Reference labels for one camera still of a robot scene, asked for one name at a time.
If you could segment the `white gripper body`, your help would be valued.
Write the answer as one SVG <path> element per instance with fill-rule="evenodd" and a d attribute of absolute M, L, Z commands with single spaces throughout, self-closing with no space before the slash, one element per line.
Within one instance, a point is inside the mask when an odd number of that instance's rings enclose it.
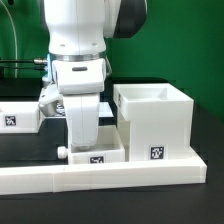
<path fill-rule="evenodd" d="M 70 144 L 90 147 L 98 136 L 100 93 L 104 91 L 104 59 L 85 62 L 54 60 L 52 70 L 62 95 Z"/>

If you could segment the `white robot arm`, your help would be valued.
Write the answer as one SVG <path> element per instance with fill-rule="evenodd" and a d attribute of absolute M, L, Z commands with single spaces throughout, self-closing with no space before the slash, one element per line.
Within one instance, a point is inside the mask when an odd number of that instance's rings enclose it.
<path fill-rule="evenodd" d="M 107 38 L 130 38 L 147 17 L 146 0 L 43 0 L 49 31 L 47 86 L 39 105 L 65 109 L 71 147 L 97 141 L 100 93 L 108 75 Z"/>

